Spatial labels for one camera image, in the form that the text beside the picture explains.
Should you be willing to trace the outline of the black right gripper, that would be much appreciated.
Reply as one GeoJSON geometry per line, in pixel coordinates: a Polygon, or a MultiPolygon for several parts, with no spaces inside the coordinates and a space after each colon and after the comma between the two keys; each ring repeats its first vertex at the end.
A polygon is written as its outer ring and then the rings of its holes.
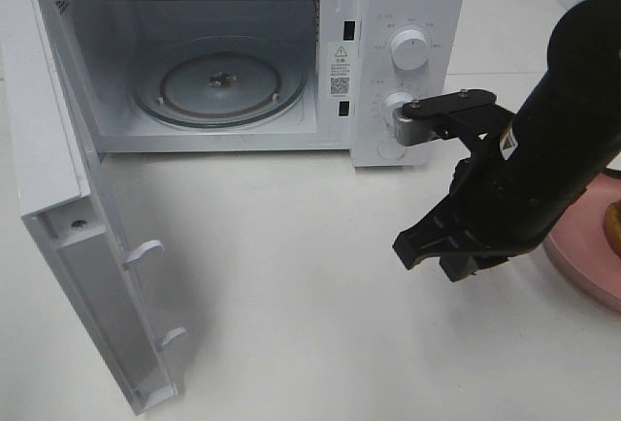
{"type": "Polygon", "coordinates": [[[448,197],[399,233],[393,249],[409,271],[439,258],[451,282],[479,271],[483,256],[528,252],[558,220],[558,195],[546,183],[486,144],[458,163],[448,197]]]}

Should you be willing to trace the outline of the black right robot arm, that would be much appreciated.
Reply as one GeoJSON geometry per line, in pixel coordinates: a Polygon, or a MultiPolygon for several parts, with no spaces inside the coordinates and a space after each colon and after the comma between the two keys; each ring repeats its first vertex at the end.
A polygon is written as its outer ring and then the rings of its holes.
{"type": "Polygon", "coordinates": [[[413,100],[397,141],[458,139],[447,195],[393,248],[412,269],[438,258],[462,280],[532,251],[620,150],[620,0],[584,0],[556,24],[547,69],[517,112],[483,89],[413,100]]]}

